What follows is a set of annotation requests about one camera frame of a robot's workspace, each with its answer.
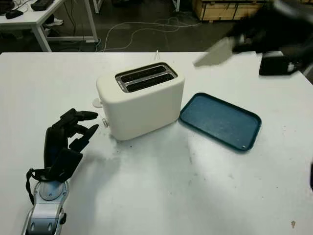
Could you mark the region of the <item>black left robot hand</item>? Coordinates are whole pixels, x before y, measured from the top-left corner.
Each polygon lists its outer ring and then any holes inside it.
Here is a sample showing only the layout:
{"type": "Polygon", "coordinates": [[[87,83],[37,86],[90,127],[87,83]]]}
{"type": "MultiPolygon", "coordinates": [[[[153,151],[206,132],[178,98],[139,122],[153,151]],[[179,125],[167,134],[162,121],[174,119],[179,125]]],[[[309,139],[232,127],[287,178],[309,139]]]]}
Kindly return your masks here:
{"type": "Polygon", "coordinates": [[[62,150],[70,149],[80,153],[89,144],[99,125],[95,124],[87,128],[79,122],[97,117],[96,112],[76,111],[71,108],[61,115],[55,124],[48,127],[45,134],[44,167],[51,167],[62,150]]]}

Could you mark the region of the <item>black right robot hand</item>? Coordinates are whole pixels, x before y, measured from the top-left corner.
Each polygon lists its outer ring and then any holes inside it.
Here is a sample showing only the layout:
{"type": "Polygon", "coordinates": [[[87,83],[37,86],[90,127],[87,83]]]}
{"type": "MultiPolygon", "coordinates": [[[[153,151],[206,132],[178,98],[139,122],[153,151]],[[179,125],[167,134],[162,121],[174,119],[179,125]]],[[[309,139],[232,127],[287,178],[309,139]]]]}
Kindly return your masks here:
{"type": "Polygon", "coordinates": [[[287,58],[299,68],[313,62],[313,9],[296,0],[273,0],[242,17],[227,32],[234,53],[295,47],[287,58]]]}

